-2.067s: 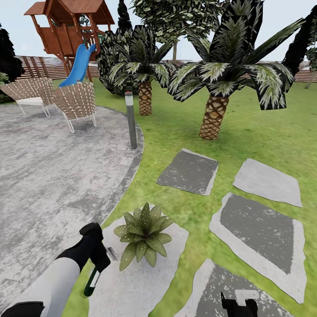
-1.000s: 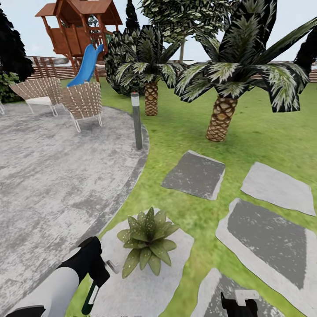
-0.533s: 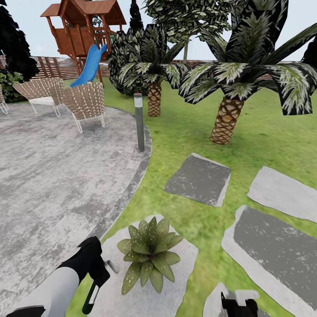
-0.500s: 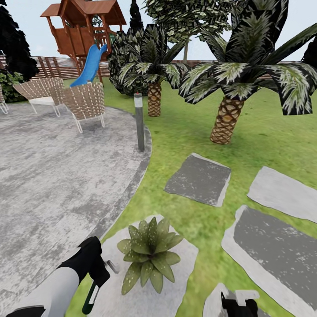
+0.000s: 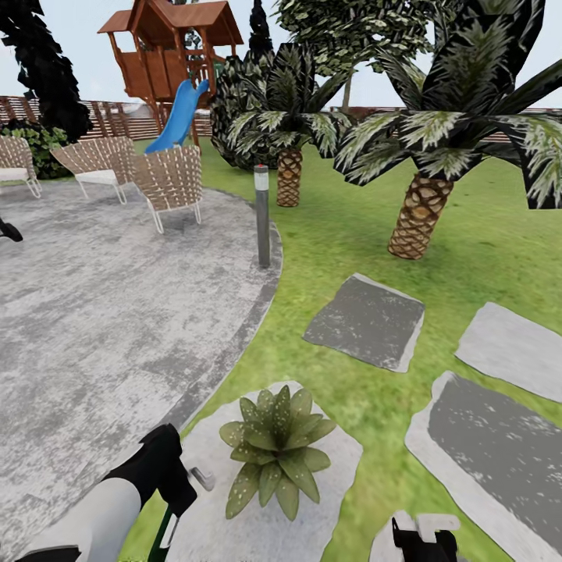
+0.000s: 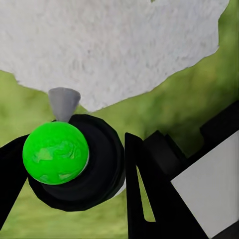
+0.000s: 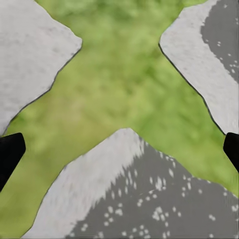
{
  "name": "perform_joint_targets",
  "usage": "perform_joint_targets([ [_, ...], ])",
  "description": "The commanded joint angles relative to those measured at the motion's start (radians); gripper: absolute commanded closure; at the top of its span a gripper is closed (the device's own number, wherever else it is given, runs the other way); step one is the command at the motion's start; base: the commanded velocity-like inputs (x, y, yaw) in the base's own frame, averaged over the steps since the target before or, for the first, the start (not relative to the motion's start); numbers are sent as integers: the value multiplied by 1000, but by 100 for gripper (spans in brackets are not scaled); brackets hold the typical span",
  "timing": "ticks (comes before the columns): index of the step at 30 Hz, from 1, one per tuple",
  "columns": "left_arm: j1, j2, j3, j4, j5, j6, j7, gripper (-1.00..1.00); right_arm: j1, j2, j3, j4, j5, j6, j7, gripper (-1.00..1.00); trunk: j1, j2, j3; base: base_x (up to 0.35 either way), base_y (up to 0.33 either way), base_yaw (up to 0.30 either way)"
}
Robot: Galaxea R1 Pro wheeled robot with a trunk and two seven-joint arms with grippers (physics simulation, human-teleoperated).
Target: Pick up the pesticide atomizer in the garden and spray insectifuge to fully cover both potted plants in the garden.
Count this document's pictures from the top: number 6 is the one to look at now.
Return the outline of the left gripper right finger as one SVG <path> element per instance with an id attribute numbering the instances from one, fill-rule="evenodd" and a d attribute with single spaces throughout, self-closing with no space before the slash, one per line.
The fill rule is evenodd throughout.
<path id="1" fill-rule="evenodd" d="M 128 239 L 209 239 L 143 140 L 125 133 Z M 156 222 L 144 219 L 138 166 Z"/>

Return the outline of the insectifuge atomizer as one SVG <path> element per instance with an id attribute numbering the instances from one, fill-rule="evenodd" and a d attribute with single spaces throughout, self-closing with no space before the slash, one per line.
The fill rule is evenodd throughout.
<path id="1" fill-rule="evenodd" d="M 126 188 L 125 148 L 117 131 L 88 114 L 74 115 L 80 92 L 47 92 L 56 120 L 37 127 L 24 143 L 29 185 L 51 208 L 85 211 Z"/>

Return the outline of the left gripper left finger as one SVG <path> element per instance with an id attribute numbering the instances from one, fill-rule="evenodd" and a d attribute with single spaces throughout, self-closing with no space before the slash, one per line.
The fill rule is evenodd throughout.
<path id="1" fill-rule="evenodd" d="M 27 180 L 22 151 L 28 135 L 0 148 L 0 230 Z"/>

